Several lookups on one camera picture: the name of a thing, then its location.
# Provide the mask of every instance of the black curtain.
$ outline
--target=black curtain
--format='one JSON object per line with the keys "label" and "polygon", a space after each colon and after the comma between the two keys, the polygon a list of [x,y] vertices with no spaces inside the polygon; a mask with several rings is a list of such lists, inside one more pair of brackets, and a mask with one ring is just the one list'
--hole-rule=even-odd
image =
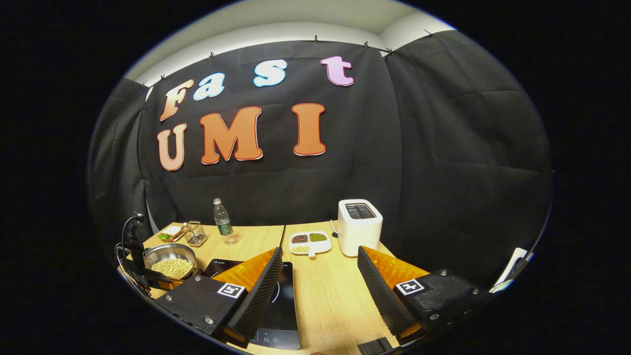
{"label": "black curtain", "polygon": [[[352,68],[354,84],[341,87],[327,77],[321,59],[341,56]],[[285,79],[271,87],[253,84],[261,62],[283,59]],[[198,83],[213,73],[225,74],[219,95],[194,100]],[[193,79],[178,111],[164,121],[166,93]],[[326,108],[320,118],[322,155],[298,156],[296,104]],[[203,164],[204,129],[199,120],[219,113],[230,127],[237,111],[261,108],[257,140],[263,157],[234,157]],[[160,164],[157,134],[186,123],[184,163],[176,171]],[[175,157],[175,136],[169,136]],[[337,219],[338,202],[347,198],[371,201],[384,215],[387,234],[396,221],[401,184],[401,127],[394,89],[377,49],[337,42],[291,41],[255,45],[204,59],[153,87],[143,109],[139,159],[151,215],[158,228],[174,221],[214,224],[213,198],[221,198],[236,226],[282,225]]]}
{"label": "black curtain", "polygon": [[490,287],[546,218],[541,118],[504,66],[461,32],[428,35],[385,59],[403,142],[397,243],[387,246],[428,271],[449,268]]}
{"label": "black curtain", "polygon": [[[122,79],[98,118],[88,152],[88,203],[103,251],[115,263],[114,245],[134,211],[147,215],[144,182],[138,162],[139,115],[148,88]],[[153,235],[147,220],[137,230],[142,240]]]}

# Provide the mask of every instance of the white tray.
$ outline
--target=white tray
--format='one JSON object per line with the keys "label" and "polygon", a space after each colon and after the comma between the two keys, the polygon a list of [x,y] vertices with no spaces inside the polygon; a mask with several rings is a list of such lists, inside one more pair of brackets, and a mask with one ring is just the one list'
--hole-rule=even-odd
{"label": "white tray", "polygon": [[[326,240],[311,241],[312,233],[323,234],[326,237]],[[306,243],[293,243],[292,242],[293,237],[303,235],[303,234],[307,236]],[[293,250],[294,247],[299,247],[299,246],[306,246],[309,248],[309,251],[299,252],[299,251]],[[296,255],[306,254],[306,255],[309,255],[311,258],[315,258],[317,253],[324,253],[325,251],[329,251],[329,250],[331,250],[331,238],[329,237],[329,234],[324,231],[299,232],[299,233],[294,233],[289,237],[289,251],[291,251],[293,254],[296,254]]]}

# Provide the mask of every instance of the white toaster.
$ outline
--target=white toaster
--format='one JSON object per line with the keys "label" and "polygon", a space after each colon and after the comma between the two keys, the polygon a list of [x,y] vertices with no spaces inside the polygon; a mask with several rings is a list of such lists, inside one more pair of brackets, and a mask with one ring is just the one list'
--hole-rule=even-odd
{"label": "white toaster", "polygon": [[367,200],[341,200],[338,203],[338,240],[342,253],[357,256],[361,245],[376,250],[383,220]]}

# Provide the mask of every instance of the wire basket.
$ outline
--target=wire basket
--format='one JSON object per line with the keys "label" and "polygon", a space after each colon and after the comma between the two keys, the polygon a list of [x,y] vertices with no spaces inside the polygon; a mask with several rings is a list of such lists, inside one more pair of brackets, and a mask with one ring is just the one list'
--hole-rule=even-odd
{"label": "wire basket", "polygon": [[206,233],[201,226],[201,223],[198,221],[190,221],[187,223],[187,226],[192,229],[189,230],[187,227],[182,227],[184,231],[184,238],[186,238],[186,242],[190,246],[201,246],[206,241]]}

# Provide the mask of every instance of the light blue letter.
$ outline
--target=light blue letter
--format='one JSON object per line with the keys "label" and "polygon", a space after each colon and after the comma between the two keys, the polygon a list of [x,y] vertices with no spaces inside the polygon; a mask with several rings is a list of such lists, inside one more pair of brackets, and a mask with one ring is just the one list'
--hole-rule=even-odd
{"label": "light blue letter", "polygon": [[226,77],[224,73],[215,73],[208,75],[202,81],[199,82],[199,89],[193,94],[193,98],[196,101],[203,100],[206,97],[215,97],[219,95],[223,87],[223,79]]}
{"label": "light blue letter", "polygon": [[258,88],[279,84],[285,79],[285,70],[283,69],[287,69],[287,62],[282,59],[259,63],[254,68],[254,73],[259,75],[254,78],[254,84]]}

